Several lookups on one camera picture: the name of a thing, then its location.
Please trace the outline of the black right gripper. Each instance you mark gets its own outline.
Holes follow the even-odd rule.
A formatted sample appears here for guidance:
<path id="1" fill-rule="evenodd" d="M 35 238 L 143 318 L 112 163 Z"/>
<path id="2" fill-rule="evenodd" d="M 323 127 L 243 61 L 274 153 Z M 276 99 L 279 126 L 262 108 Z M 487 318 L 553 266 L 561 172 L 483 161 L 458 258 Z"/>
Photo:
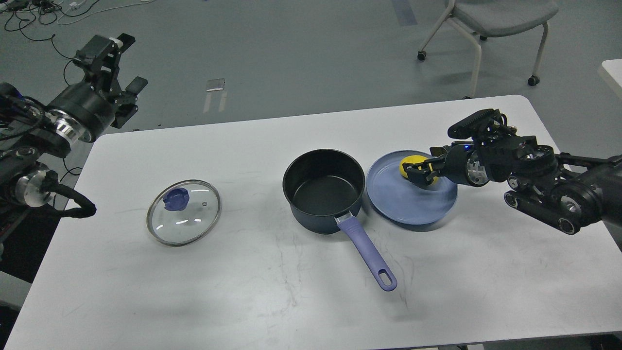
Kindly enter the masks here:
<path id="1" fill-rule="evenodd" d="M 451 145 L 430 147 L 431 157 L 403 165 L 403 177 L 420 188 L 435 185 L 429 168 L 456 184 L 476 188 L 489 181 L 505 182 L 508 161 L 503 142 L 508 137 L 507 119 L 499 109 L 481 109 L 448 129 Z"/>

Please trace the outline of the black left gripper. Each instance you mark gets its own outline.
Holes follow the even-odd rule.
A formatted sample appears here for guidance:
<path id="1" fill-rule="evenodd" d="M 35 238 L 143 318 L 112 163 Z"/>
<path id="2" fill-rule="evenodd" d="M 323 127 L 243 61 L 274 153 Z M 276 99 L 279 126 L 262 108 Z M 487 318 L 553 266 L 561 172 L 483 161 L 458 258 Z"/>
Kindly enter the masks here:
<path id="1" fill-rule="evenodd" d="M 94 35 L 73 57 L 84 72 L 81 82 L 68 86 L 47 106 L 63 112 L 84 128 L 80 139 L 95 142 L 107 128 L 122 128 L 138 112 L 138 94 L 146 78 L 135 77 L 122 91 L 117 77 L 121 55 L 136 41 L 122 33 L 116 38 Z"/>

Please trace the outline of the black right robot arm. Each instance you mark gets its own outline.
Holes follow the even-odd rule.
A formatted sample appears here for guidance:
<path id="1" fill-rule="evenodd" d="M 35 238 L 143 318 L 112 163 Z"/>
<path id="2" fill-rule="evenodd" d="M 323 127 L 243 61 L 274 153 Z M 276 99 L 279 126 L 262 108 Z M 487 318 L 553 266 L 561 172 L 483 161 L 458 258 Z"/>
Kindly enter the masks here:
<path id="1" fill-rule="evenodd" d="M 452 144 L 400 170 L 417 186 L 446 177 L 480 188 L 506 182 L 508 206 L 568 235 L 596 222 L 621 226 L 621 157 L 556 153 L 535 136 L 520 137 L 499 109 L 481 109 L 448 128 Z"/>

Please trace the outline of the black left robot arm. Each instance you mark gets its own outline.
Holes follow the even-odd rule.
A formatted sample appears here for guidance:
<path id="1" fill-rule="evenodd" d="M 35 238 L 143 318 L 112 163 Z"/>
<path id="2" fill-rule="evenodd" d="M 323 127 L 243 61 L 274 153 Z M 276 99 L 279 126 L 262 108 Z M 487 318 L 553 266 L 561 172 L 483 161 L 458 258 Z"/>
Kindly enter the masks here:
<path id="1" fill-rule="evenodd" d="M 135 38 L 95 35 L 71 62 L 83 79 L 44 105 L 15 86 L 1 84 L 1 239 L 5 241 L 31 212 L 48 217 L 87 218 L 96 206 L 61 183 L 40 161 L 44 154 L 66 158 L 78 142 L 95 142 L 108 128 L 122 128 L 137 112 L 147 80 L 118 82 L 121 56 Z"/>

